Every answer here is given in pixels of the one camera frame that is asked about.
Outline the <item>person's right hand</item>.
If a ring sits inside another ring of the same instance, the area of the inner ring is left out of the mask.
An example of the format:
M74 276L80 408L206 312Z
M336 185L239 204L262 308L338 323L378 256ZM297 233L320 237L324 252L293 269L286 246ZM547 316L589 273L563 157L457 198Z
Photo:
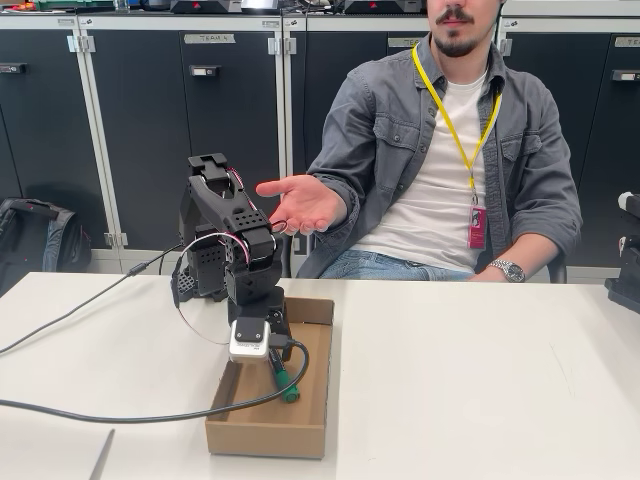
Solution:
M285 232L308 235L324 232L346 219L345 201L334 190L311 175L294 175L258 184L261 197L279 197L270 216L273 225L284 224Z

